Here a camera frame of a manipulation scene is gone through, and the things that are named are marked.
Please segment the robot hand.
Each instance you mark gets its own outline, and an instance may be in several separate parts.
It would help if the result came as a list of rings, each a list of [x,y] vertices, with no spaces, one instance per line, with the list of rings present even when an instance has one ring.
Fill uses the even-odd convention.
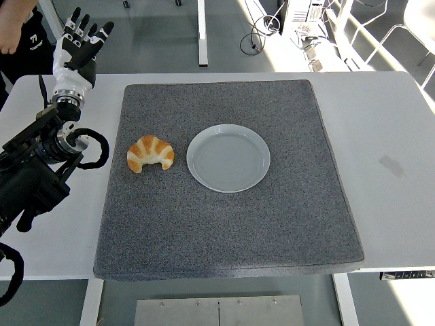
[[[88,26],[90,16],[77,7],[67,19],[63,34],[56,42],[52,72],[56,78],[54,93],[70,90],[81,97],[94,88],[96,56],[105,45],[114,23]]]

